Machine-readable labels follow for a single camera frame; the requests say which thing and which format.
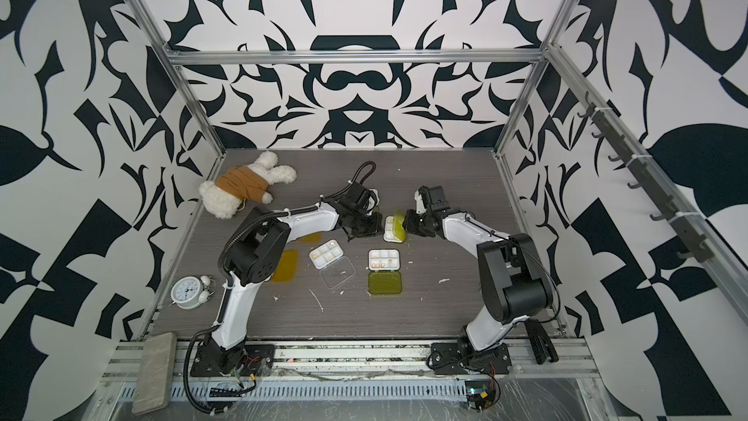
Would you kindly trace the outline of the green pillbox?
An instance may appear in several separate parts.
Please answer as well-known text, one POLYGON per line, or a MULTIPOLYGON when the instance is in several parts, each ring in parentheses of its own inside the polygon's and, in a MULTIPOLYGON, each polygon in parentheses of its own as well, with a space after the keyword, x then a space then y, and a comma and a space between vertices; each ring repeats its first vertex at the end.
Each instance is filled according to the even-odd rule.
POLYGON ((368 292, 371 295, 401 294, 400 267, 397 249, 371 249, 367 255, 368 292))
POLYGON ((404 229, 405 214, 400 210, 392 216, 387 216, 384 223, 384 241, 394 244, 402 244, 407 240, 407 233, 404 229))

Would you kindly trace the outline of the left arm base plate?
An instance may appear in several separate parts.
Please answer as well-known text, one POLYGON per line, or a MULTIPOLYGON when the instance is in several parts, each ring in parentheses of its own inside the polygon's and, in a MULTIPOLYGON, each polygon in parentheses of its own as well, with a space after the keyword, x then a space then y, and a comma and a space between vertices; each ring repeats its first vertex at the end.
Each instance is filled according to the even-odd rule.
POLYGON ((238 373, 240 376, 264 376, 274 366, 275 353, 276 346, 273 344, 245 344, 226 351, 212 342, 201 344, 190 375, 218 377, 238 373))

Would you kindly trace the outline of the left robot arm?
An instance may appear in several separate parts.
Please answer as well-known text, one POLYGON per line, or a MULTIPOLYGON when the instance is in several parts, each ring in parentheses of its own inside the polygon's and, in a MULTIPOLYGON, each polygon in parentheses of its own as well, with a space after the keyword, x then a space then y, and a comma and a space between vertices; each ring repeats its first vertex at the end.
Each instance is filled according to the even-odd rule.
POLYGON ((219 255, 217 265, 226 284, 210 343, 222 354, 243 346, 257 292, 276 272, 288 243, 338 229, 350 240, 381 235, 379 204, 377 190, 352 182, 309 207, 251 210, 219 255))

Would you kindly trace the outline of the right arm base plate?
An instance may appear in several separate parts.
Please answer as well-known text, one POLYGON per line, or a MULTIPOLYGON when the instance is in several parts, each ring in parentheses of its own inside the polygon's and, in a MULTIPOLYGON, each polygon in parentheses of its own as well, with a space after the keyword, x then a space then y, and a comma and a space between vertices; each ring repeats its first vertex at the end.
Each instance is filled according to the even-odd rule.
POLYGON ((479 352, 471 351, 461 342, 432 343, 426 366, 437 375, 506 375, 512 371, 512 359, 504 343, 479 352))

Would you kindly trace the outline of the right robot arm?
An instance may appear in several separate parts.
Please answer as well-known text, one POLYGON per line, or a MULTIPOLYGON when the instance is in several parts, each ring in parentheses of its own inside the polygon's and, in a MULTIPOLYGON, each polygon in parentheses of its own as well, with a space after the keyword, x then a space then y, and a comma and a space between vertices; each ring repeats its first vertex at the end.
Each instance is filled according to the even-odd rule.
POLYGON ((471 352, 500 343, 515 325, 553 306, 554 288, 530 236, 510 235, 450 206, 440 186, 418 188, 405 214, 409 235, 441 238, 477 260, 483 307, 465 326, 471 352))

